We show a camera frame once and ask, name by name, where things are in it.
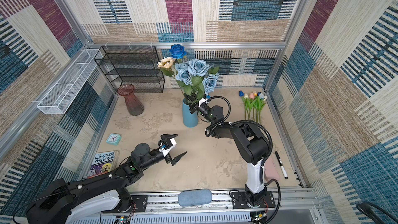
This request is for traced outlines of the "dark blue rose stem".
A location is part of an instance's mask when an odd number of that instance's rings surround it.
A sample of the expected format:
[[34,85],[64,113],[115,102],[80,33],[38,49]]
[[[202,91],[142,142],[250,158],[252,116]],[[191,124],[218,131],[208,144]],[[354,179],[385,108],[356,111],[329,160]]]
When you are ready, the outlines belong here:
[[180,44],[172,45],[169,49],[169,52],[171,54],[171,57],[174,59],[182,59],[187,55],[185,47]]

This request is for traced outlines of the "cream sunflower with stem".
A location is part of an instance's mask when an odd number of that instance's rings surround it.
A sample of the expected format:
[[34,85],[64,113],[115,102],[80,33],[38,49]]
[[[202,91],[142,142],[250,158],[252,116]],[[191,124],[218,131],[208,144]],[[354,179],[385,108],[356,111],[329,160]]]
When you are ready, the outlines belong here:
[[163,58],[160,62],[158,62],[158,69],[168,77],[173,77],[173,66],[175,63],[175,59],[172,57]]

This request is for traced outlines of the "light blue cylindrical vase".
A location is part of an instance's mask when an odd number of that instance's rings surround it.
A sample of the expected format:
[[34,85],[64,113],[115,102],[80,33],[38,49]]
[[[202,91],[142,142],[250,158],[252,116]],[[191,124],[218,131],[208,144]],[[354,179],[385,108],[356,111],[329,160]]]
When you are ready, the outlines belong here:
[[188,128],[193,128],[198,125],[198,117],[195,114],[190,112],[190,107],[186,101],[183,99],[182,103],[182,117],[183,117],[183,124]]

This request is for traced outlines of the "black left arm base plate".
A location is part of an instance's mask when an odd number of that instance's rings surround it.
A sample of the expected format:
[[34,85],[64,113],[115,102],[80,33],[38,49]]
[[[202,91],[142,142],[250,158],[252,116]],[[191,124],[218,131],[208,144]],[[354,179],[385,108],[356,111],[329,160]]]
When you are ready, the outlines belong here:
[[146,211],[148,202],[148,195],[131,195],[127,198],[122,198],[117,205],[117,212],[119,213],[143,213]]

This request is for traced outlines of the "pale blue rose bouquet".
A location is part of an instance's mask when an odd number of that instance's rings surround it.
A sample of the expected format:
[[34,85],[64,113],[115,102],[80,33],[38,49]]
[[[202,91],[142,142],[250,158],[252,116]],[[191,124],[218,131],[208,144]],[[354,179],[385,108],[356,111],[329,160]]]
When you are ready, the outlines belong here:
[[183,96],[192,95],[200,99],[214,91],[219,78],[219,66],[208,64],[204,60],[191,59],[174,64],[174,78]]

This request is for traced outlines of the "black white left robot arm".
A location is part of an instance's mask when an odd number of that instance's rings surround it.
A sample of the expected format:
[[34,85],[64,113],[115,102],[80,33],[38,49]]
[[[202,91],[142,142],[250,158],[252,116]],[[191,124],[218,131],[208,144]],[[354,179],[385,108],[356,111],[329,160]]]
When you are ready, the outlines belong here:
[[172,158],[177,134],[163,134],[157,149],[138,144],[116,169],[91,178],[67,183],[63,178],[51,182],[25,212],[30,224],[69,224],[101,211],[127,212],[133,207],[127,186],[143,177],[144,171],[161,161],[173,166],[183,154]]

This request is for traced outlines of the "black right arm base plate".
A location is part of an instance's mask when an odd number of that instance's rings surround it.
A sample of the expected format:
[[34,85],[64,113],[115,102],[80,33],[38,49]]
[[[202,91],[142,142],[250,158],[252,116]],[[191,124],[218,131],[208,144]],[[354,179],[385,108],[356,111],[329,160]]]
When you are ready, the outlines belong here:
[[232,199],[232,204],[234,209],[244,209],[244,208],[275,208],[276,202],[271,191],[267,191],[262,200],[259,200],[254,205],[249,203],[244,192],[237,190],[229,191],[229,196]]

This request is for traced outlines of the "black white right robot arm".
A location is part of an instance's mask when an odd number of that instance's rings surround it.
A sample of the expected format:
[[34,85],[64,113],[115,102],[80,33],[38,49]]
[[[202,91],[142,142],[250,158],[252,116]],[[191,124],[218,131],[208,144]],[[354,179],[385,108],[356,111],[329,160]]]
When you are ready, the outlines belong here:
[[247,205],[258,208],[267,195],[264,181],[264,165],[273,151],[273,140],[268,130],[253,120],[228,122],[230,102],[222,96],[205,96],[197,102],[188,102],[193,97],[185,95],[191,114],[198,113],[208,121],[207,137],[232,139],[243,160],[247,163],[245,197]]

